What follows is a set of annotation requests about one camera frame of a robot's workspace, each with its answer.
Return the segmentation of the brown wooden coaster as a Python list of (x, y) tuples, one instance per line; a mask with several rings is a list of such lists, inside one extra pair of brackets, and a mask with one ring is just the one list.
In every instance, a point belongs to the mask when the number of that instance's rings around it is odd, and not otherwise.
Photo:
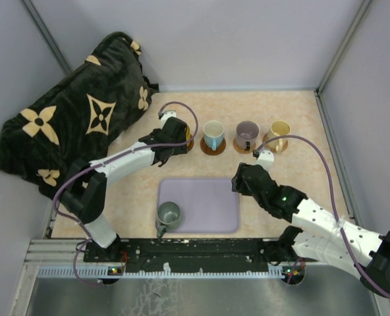
[(206, 155), (209, 155), (209, 156), (216, 156), (216, 155), (220, 155), (221, 153), (223, 153), (225, 151), (225, 148), (226, 148), (226, 140), (223, 139), (223, 141), (221, 142), (221, 144), (218, 146), (218, 148), (214, 151), (212, 150), (210, 147), (207, 146), (206, 142), (205, 142), (205, 139), (202, 138), (201, 141), (200, 141), (200, 148), (201, 150), (206, 154)]
[(190, 151), (194, 147), (194, 140), (188, 142), (186, 147), (187, 147), (187, 151)]

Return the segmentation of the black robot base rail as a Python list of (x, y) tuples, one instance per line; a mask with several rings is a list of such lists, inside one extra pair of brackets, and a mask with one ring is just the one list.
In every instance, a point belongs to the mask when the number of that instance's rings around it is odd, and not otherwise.
[(86, 263), (123, 263), (126, 272), (160, 272), (168, 264), (173, 273), (267, 272), (270, 263), (298, 258), (289, 241), (263, 238), (121, 240), (106, 250), (90, 242)]

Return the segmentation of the grey ceramic mug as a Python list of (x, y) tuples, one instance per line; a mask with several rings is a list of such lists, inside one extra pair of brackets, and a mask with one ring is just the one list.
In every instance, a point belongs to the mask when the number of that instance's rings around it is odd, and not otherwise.
[(181, 225), (182, 220), (182, 211), (176, 203), (172, 201), (162, 203), (156, 213), (156, 237), (160, 239), (166, 232), (174, 232)]

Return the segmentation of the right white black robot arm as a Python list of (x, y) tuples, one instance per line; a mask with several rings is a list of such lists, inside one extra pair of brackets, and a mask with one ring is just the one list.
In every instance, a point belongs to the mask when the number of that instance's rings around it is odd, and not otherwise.
[(336, 219), (305, 193), (278, 185), (260, 165), (240, 163), (231, 182), (234, 192), (253, 197), (272, 217), (290, 224), (285, 232), (294, 236), (278, 245), (283, 259), (298, 256), (327, 263), (390, 298), (390, 231), (379, 234)]

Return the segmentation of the yellow transparent mug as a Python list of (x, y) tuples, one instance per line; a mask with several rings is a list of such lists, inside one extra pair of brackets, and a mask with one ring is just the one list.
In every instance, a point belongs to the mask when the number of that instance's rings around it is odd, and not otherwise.
[(186, 128), (185, 128), (185, 138), (186, 138), (187, 142), (190, 142), (190, 140), (192, 138), (192, 134), (191, 134), (189, 126), (186, 126)]

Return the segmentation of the white mug blue handle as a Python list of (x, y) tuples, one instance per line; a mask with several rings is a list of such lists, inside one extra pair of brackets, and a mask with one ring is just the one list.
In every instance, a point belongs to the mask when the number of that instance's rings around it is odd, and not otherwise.
[(204, 141), (213, 151), (216, 151), (223, 141), (225, 128), (217, 120), (211, 120), (205, 123), (203, 127)]

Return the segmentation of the purple transparent mug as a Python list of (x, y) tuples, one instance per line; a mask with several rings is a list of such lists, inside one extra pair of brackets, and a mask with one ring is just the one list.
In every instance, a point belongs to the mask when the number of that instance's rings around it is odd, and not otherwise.
[(258, 135), (258, 125), (250, 120), (245, 120), (237, 125), (235, 139), (239, 147), (250, 149), (251, 147), (256, 147)]

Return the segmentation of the cream yellow ceramic mug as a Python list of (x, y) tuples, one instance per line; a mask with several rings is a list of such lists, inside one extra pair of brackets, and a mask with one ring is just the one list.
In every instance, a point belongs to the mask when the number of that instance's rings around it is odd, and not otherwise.
[[(290, 125), (283, 120), (276, 120), (271, 124), (267, 134), (265, 135), (265, 140), (274, 139), (278, 136), (286, 136), (291, 133)], [(286, 150), (288, 146), (288, 140), (286, 138), (280, 138), (278, 140), (269, 142), (266, 144), (266, 147), (272, 150), (274, 153), (281, 153)]]

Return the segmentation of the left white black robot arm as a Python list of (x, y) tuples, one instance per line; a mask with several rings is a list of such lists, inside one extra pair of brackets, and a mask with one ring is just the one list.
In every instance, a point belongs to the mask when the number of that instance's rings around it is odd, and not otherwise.
[(74, 215), (85, 233), (97, 245), (107, 261), (121, 253), (118, 235), (103, 215), (108, 186), (134, 171), (155, 164), (164, 165), (174, 155), (188, 153), (190, 129), (184, 121), (170, 117), (161, 128), (140, 138), (132, 146), (89, 163), (79, 159), (72, 164), (67, 179), (53, 198), (53, 206), (62, 205)]

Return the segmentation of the light woven rattan coaster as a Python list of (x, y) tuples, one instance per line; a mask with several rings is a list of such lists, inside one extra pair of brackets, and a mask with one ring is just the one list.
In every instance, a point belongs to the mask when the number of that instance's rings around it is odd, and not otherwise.
[(249, 154), (249, 153), (252, 153), (254, 151), (254, 147), (251, 147), (250, 149), (244, 149), (244, 148), (239, 147), (237, 145), (235, 138), (233, 139), (233, 148), (235, 149), (235, 151), (237, 151), (238, 153), (241, 153), (241, 154)]

